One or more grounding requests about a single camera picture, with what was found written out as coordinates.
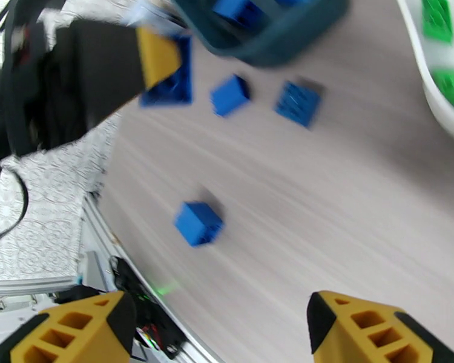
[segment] wood grain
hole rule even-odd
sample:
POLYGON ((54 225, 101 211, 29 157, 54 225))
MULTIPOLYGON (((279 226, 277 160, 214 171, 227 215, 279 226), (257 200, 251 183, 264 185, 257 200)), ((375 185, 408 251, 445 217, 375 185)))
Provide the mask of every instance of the wood grain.
POLYGON ((395 0, 352 0, 299 60, 256 70, 194 43, 191 107, 124 108, 100 209, 145 277, 226 362, 310 362, 306 305, 334 290, 405 308, 454 349, 454 142, 423 97, 395 0), (229 73, 254 100, 228 119, 229 73), (284 80, 325 86, 312 131, 276 115, 284 80), (225 229, 190 248, 182 201, 225 229))

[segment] patterned carpet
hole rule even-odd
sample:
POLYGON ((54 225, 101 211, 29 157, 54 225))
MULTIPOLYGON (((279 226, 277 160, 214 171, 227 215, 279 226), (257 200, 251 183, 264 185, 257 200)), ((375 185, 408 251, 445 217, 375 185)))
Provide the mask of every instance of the patterned carpet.
MULTIPOLYGON (((0 0, 0 10, 8 0, 0 0)), ((119 22, 131 0, 68 0, 63 11, 46 11, 42 18, 54 42, 53 30, 69 23, 77 11, 87 18, 119 22)), ((2 41, 0 36, 0 64, 2 41)), ((98 190, 110 156, 120 116, 114 115, 86 137, 51 152, 40 152, 18 162, 30 191, 24 221, 0 241, 0 281, 74 276, 80 246, 81 203, 88 191, 98 190)), ((0 231, 19 216, 21 194, 6 173, 0 178, 0 231)))

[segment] blue brick held in gripper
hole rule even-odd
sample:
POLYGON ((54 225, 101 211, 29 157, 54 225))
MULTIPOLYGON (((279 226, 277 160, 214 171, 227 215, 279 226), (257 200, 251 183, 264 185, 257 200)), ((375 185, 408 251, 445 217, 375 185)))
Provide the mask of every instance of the blue brick held in gripper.
POLYGON ((214 8, 219 16, 245 28, 256 25, 262 11, 250 0, 217 0, 214 8))
POLYGON ((173 36, 173 40, 180 50, 182 65, 169 78, 141 94, 141 107, 192 104, 191 36, 173 36))
POLYGON ((320 102, 321 97, 317 92, 286 82, 275 111, 283 117, 309 127, 320 102))
POLYGON ((175 219, 175 227, 192 247, 212 242, 222 226, 222 219, 205 202, 184 202, 175 219))
POLYGON ((221 117, 226 117, 249 100, 250 93, 247 82, 236 74, 223 81, 211 92, 214 112, 221 117))

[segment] white tray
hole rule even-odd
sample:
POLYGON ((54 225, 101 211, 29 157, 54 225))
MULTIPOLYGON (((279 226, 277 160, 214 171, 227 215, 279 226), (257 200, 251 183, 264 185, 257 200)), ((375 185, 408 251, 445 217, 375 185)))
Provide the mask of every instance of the white tray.
MULTIPOLYGON (((448 0, 454 31, 454 0, 448 0)), ((413 52, 423 80, 424 92, 435 119, 454 137, 454 106, 435 85, 432 68, 454 68, 454 39, 452 45, 425 38, 422 29, 421 0, 397 0, 412 41, 413 52)))

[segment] dark teal bin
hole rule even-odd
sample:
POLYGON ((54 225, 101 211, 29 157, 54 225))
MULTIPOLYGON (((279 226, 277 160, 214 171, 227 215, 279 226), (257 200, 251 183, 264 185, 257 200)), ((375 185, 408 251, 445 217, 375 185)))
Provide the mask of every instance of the dark teal bin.
POLYGON ((348 0, 311 0, 284 7, 274 0, 251 0, 263 19, 250 30, 237 28, 212 11, 217 0, 173 0, 186 23, 213 54, 231 56, 255 67, 289 62, 334 24, 348 0))

